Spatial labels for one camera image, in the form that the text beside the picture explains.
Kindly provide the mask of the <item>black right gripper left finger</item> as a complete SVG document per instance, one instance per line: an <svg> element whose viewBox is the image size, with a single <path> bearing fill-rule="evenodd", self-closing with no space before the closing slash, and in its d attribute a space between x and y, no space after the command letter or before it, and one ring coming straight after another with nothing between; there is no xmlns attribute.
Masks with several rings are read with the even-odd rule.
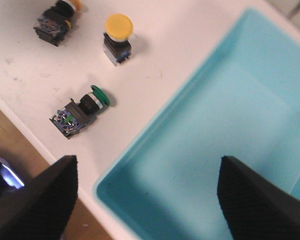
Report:
<svg viewBox="0 0 300 240"><path fill-rule="evenodd" d="M0 198L0 240L60 240L78 198L78 161L65 155Z"/></svg>

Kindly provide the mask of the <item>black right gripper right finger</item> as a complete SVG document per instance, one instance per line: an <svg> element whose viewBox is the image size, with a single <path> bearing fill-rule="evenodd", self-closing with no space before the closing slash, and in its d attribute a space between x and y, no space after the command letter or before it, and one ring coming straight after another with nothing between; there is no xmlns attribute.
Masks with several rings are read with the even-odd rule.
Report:
<svg viewBox="0 0 300 240"><path fill-rule="evenodd" d="M234 156L221 159L217 197L235 240L300 240L300 200Z"/></svg>

